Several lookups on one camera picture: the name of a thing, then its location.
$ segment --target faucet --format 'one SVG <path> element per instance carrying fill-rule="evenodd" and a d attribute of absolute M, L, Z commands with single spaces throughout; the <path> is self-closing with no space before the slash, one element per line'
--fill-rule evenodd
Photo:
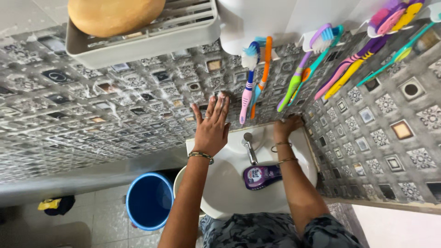
<path fill-rule="evenodd" d="M 257 165 L 256 154 L 254 153 L 253 146 L 251 145 L 251 140 L 253 139 L 253 135 L 251 133 L 245 133 L 243 135 L 242 145 L 245 146 L 248 153 L 248 158 L 250 159 L 251 165 Z"/>

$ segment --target finger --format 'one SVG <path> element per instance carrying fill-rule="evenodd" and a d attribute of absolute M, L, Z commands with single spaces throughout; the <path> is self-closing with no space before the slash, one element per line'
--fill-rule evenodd
<path fill-rule="evenodd" d="M 227 123 L 224 127 L 224 135 L 222 136 L 222 140 L 225 141 L 225 144 L 228 142 L 228 131 L 230 131 L 231 123 Z"/>
<path fill-rule="evenodd" d="M 199 110 L 198 106 L 195 103 L 191 104 L 191 108 L 193 109 L 194 115 L 196 116 L 196 122 L 198 123 L 198 126 L 202 123 L 202 114 Z"/>
<path fill-rule="evenodd" d="M 216 103 L 216 98 L 214 96 L 210 97 L 210 102 L 208 103 L 207 111 L 205 112 L 205 116 L 208 118 L 205 118 L 205 120 L 210 120 L 213 116 L 214 111 L 214 104 Z"/>
<path fill-rule="evenodd" d="M 224 100 L 224 106 L 222 107 L 222 112 L 220 113 L 220 117 L 218 120 L 219 123 L 225 123 L 225 120 L 227 119 L 229 108 L 230 108 L 230 97 L 226 96 L 225 100 Z"/>
<path fill-rule="evenodd" d="M 210 121 L 216 123 L 217 120 L 219 119 L 219 116 L 221 115 L 221 111 L 222 111 L 222 102 L 225 99 L 225 94 L 223 92 L 220 92 L 219 95 L 217 96 L 217 103 L 216 103 L 216 107 L 214 107 L 214 112 L 213 112 L 213 116 L 211 117 Z"/>

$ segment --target sink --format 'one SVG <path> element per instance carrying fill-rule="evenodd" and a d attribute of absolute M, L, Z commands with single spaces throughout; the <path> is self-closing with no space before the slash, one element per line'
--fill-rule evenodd
<path fill-rule="evenodd" d="M 247 132 L 253 135 L 251 143 L 258 165 L 277 164 L 277 153 L 270 150 L 275 144 L 273 124 L 230 132 L 227 145 L 214 156 L 214 163 L 209 166 L 202 195 L 201 209 L 213 218 L 259 212 L 290 213 L 282 181 L 256 191 L 245 187 L 242 174 L 251 166 L 247 150 L 242 145 L 243 135 Z M 316 186 L 317 167 L 304 129 L 292 132 L 289 141 L 303 173 Z M 194 139 L 187 140 L 186 145 L 190 153 Z"/>

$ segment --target white wall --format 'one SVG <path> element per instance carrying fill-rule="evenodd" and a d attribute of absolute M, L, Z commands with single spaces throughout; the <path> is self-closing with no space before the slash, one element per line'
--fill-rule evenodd
<path fill-rule="evenodd" d="M 352 205 L 370 248 L 438 248 L 441 215 Z"/>

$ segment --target bangle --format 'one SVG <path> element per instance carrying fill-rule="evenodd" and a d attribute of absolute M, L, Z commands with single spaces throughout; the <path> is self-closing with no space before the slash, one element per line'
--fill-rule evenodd
<path fill-rule="evenodd" d="M 279 143 L 277 143 L 276 145 L 274 145 L 273 147 L 271 147 L 271 151 L 272 151 L 272 152 L 277 152 L 277 151 L 274 151 L 273 148 L 275 148 L 275 147 L 278 146 L 278 145 L 284 145 L 284 144 L 287 144 L 287 145 L 289 145 L 290 147 L 292 147 L 292 144 L 291 144 L 290 142 L 279 142 Z"/>
<path fill-rule="evenodd" d="M 290 160 L 296 160 L 296 161 L 299 161 L 299 160 L 296 159 L 296 158 L 287 158 L 287 159 L 284 159 L 284 160 L 280 161 L 279 164 L 281 164 L 281 163 L 283 163 L 283 162 L 286 162 L 286 161 L 290 161 Z"/>
<path fill-rule="evenodd" d="M 188 154 L 188 158 L 193 157 L 193 156 L 199 156 L 199 157 L 208 158 L 210 160 L 210 163 L 208 163 L 209 165 L 212 165 L 214 163 L 213 157 L 208 155 L 208 154 L 205 154 L 205 153 L 202 153 L 202 152 L 198 152 L 198 151 L 193 151 L 193 152 L 190 152 Z"/>

